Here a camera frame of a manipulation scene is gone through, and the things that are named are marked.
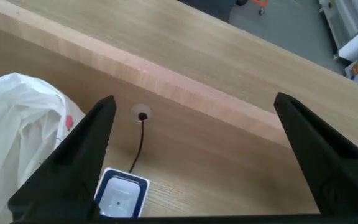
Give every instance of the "blue and white device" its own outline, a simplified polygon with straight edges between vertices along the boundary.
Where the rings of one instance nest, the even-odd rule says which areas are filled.
[[[94,200],[100,218],[137,218],[142,213],[149,180],[113,168],[105,168]]]

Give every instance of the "wooden desk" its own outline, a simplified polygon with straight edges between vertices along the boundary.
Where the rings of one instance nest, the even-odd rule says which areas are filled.
[[[113,94],[106,166],[129,168],[129,110],[152,107],[135,168],[152,183],[146,216],[318,212],[274,115],[278,91],[358,145],[358,84],[180,2],[9,2],[0,75],[43,78],[85,111]]]

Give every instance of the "red print on bag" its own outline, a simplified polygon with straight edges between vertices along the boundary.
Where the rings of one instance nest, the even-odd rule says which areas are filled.
[[[70,131],[70,129],[73,127],[73,117],[71,115],[66,116],[66,128],[67,131]]]

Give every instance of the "light wood grain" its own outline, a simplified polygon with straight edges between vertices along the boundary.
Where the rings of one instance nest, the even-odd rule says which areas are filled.
[[[289,147],[273,114],[5,1],[0,29]]]
[[[272,113],[288,93],[358,145],[358,84],[178,1],[9,1]]]
[[[0,1],[0,75],[43,78],[83,110],[115,95],[106,166],[129,168],[129,110],[152,107],[135,168],[152,181],[145,215],[316,212],[272,113],[278,91],[358,144],[357,84],[179,2],[11,2]]]
[[[145,216],[318,212],[287,147],[0,30],[0,76],[11,72],[50,82],[85,111],[116,97],[105,167],[129,169],[140,137],[131,106],[151,106],[134,169],[151,181]]]

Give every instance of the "blue outline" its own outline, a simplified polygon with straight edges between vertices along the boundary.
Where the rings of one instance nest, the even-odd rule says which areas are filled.
[[[125,173],[118,172],[118,171],[115,171],[115,170],[109,170],[109,171],[105,172],[104,175],[103,175],[103,179],[102,179],[102,181],[100,183],[98,193],[96,194],[96,196],[94,198],[94,201],[99,205],[100,200],[101,200],[102,195],[103,195],[103,192],[104,192],[104,189],[106,188],[107,182],[109,181],[109,179],[111,179],[113,177],[120,177],[122,179],[131,180],[134,183],[139,185],[140,194],[139,194],[139,197],[137,199],[135,210],[134,210],[134,213],[132,214],[131,218],[139,217],[139,213],[140,213],[140,210],[142,208],[143,201],[145,199],[145,194],[146,194],[146,190],[147,190],[147,181],[144,180],[144,179],[138,178],[138,177],[134,177],[134,176],[132,176],[130,174],[125,174]],[[102,215],[102,214],[100,214],[99,217],[100,217],[100,219],[113,218],[113,217],[108,217],[108,216],[105,216],[105,215]]]

